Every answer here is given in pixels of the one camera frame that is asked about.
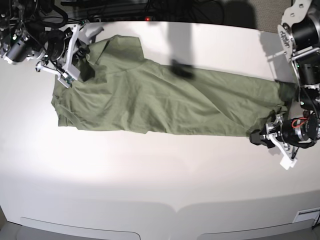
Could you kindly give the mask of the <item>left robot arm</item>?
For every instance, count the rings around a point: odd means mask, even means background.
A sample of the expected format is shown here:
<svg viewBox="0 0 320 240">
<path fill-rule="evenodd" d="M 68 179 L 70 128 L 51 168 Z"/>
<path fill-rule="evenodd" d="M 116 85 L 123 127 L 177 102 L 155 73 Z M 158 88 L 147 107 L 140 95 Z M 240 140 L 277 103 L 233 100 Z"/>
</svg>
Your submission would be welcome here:
<svg viewBox="0 0 320 240">
<path fill-rule="evenodd" d="M 249 139 L 268 148 L 275 147 L 274 138 L 286 149 L 307 149 L 320 139 L 320 2 L 296 0 L 284 11 L 277 31 L 296 78 L 296 97 L 303 116 L 284 119 L 278 114 L 263 129 L 253 131 Z"/>
</svg>

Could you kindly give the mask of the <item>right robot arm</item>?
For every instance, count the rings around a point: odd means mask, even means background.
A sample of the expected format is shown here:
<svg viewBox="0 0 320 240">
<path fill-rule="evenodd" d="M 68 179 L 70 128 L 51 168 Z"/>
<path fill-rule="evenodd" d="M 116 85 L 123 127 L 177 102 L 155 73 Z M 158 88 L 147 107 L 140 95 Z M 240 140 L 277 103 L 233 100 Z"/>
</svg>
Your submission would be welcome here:
<svg viewBox="0 0 320 240">
<path fill-rule="evenodd" d="M 15 65 L 39 59 L 57 68 L 80 42 L 76 30 L 83 21 L 73 20 L 53 0 L 2 0 L 0 2 L 0 56 Z"/>
</svg>

